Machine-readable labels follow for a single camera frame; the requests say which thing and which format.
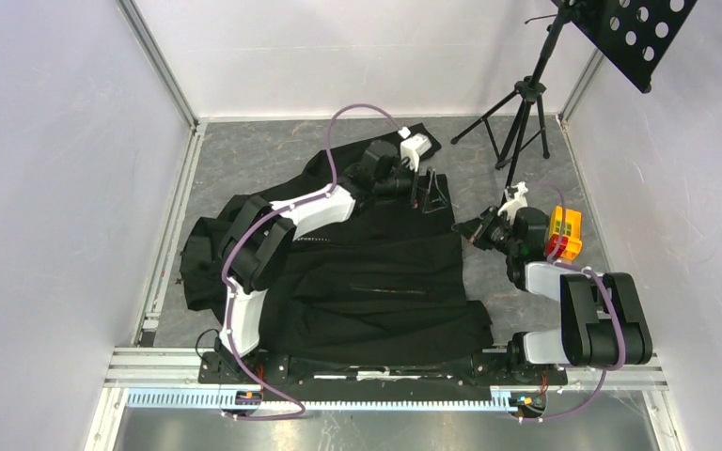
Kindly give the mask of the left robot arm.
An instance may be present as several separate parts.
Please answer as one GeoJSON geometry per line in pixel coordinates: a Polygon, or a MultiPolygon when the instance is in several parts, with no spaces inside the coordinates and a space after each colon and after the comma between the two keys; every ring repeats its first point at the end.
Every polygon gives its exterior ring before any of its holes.
{"type": "Polygon", "coordinates": [[[386,141],[325,150],[294,181],[249,197],[223,238],[221,368],[257,373],[256,350],[350,364],[447,359],[467,300],[447,179],[386,141]]]}

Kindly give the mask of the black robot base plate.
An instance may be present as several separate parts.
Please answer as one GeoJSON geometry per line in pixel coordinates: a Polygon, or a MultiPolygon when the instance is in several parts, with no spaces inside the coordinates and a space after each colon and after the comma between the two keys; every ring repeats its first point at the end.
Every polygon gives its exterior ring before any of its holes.
{"type": "Polygon", "coordinates": [[[245,374],[223,351],[200,352],[197,381],[237,385],[240,400],[318,402],[485,401],[492,387],[538,393],[568,382],[552,365],[525,363],[498,347],[437,364],[351,365],[257,352],[245,374]]]}

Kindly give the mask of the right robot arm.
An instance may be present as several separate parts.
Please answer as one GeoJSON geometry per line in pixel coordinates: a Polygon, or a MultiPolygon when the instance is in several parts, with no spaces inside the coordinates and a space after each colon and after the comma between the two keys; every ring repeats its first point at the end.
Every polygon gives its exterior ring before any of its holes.
{"type": "Polygon", "coordinates": [[[518,289],[560,306],[558,328],[518,333],[511,340],[514,351],[507,355],[505,368],[513,381],[533,381],[543,365],[618,369],[651,359],[651,334],[634,278],[561,261],[578,236],[574,211],[486,210],[453,228],[478,249],[503,254],[507,277],[518,289]]]}

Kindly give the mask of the black zip jacket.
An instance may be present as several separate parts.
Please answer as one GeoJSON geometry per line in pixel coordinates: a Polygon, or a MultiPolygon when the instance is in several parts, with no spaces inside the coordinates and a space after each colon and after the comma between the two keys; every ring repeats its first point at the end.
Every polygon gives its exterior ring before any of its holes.
{"type": "Polygon", "coordinates": [[[295,241],[262,305],[260,347],[352,365],[438,364],[490,347],[454,222],[451,209],[424,214],[406,194],[375,196],[295,241]]]}

